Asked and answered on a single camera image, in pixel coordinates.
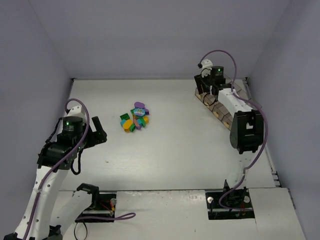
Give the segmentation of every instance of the purple block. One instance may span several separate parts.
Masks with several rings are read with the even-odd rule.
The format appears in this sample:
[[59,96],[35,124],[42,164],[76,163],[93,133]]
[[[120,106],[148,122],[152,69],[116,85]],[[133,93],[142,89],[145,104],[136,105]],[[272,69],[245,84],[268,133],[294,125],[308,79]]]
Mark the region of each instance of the purple block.
[[134,103],[134,107],[135,107],[136,109],[144,109],[144,108],[145,108],[145,105],[144,105],[142,102],[136,101],[136,102]]

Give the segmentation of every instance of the yellow block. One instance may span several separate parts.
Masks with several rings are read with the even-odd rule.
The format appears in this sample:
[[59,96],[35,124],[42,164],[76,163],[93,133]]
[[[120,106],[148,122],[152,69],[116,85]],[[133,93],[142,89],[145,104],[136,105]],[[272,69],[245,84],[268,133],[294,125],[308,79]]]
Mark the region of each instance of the yellow block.
[[229,123],[227,123],[227,122],[225,121],[225,122],[223,122],[223,124],[226,126],[227,129],[229,128]]
[[125,121],[125,123],[123,124],[122,127],[126,132],[130,132],[130,127],[132,124],[134,124],[134,122],[131,119],[129,119],[129,120]]
[[149,123],[149,118],[147,116],[143,116],[143,120],[145,121],[146,124]]

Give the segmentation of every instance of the colorful toy blocks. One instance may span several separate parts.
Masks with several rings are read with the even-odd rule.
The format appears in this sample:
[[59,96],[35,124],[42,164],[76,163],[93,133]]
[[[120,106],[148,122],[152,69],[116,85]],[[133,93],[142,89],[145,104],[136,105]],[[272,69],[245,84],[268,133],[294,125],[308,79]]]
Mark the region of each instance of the colorful toy blocks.
[[130,110],[133,120],[130,119],[130,116],[125,113],[120,116],[121,122],[120,125],[123,127],[124,131],[127,133],[133,132],[135,129],[140,130],[141,127],[146,127],[149,123],[149,118],[146,115],[149,115],[149,110],[145,108],[145,104],[139,101],[134,103],[134,109]]

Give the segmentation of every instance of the gray wall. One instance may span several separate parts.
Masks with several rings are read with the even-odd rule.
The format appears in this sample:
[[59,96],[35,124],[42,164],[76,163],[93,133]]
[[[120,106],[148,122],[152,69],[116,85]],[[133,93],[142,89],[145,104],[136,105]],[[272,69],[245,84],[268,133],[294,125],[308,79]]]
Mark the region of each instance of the gray wall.
[[26,0],[0,1],[0,238],[19,224],[70,79]]
[[[289,0],[30,0],[80,78],[192,78],[209,50],[251,73]],[[233,74],[228,56],[210,57]]]
[[268,145],[308,240],[320,229],[320,1],[292,0],[250,87],[269,120]]

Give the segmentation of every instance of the blue block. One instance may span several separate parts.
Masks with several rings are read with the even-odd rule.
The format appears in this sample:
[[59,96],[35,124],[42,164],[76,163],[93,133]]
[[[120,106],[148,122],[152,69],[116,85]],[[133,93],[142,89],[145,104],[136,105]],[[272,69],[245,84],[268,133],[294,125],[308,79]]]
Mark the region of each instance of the blue block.
[[125,124],[126,121],[127,121],[126,119],[123,119],[123,120],[120,122],[121,127],[124,126],[124,124]]

